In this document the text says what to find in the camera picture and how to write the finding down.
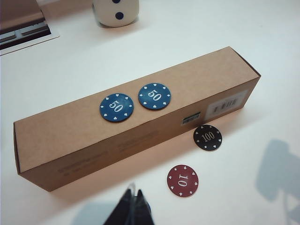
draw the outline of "number 100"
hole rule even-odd
[[[214,134],[212,132],[205,133],[204,135],[202,135],[202,137],[205,140],[205,142],[208,142],[211,139],[215,138],[215,136],[214,136]]]

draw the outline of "white label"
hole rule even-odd
[[[210,104],[207,108],[204,120],[209,120],[210,118],[213,118],[227,111],[240,107],[247,93],[248,90],[244,90],[235,95]]]

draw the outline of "black poker chip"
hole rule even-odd
[[[194,131],[195,143],[206,151],[214,151],[222,143],[221,132],[212,125],[201,125]]]

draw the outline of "black object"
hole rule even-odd
[[[124,14],[123,14],[122,12],[116,13],[116,18],[117,18],[118,20],[123,19],[123,17],[124,17]]]
[[[142,191],[134,196],[128,188],[104,225],[154,225],[150,206]]]
[[[203,150],[213,151],[220,147],[222,135],[211,125],[201,125],[194,131],[194,141]]]

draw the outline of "blue poker chip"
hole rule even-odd
[[[121,93],[111,94],[103,99],[100,104],[102,117],[111,122],[126,120],[133,112],[132,99]]]
[[[139,102],[147,109],[165,108],[171,101],[170,90],[161,83],[148,83],[139,92]]]

